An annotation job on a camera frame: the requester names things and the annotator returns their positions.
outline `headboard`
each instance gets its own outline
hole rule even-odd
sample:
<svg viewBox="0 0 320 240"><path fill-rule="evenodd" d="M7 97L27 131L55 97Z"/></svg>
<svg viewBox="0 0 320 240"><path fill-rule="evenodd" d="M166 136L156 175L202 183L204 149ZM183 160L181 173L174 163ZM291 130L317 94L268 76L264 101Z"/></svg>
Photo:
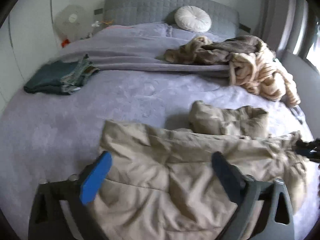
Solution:
<svg viewBox="0 0 320 240"><path fill-rule="evenodd" d="M176 10L185 5L197 6L210 15L210 32L228 37L237 35L239 13L211 0L105 0L104 20L124 26L151 22L174 24Z"/></svg>

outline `round cushion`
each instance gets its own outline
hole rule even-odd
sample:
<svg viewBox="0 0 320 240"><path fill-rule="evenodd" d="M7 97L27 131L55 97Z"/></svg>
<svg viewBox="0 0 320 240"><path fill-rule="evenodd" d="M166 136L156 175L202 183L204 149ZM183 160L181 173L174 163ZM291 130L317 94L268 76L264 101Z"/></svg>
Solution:
<svg viewBox="0 0 320 240"><path fill-rule="evenodd" d="M180 7L174 15L176 24L186 31L205 33L211 28L211 18L196 6Z"/></svg>

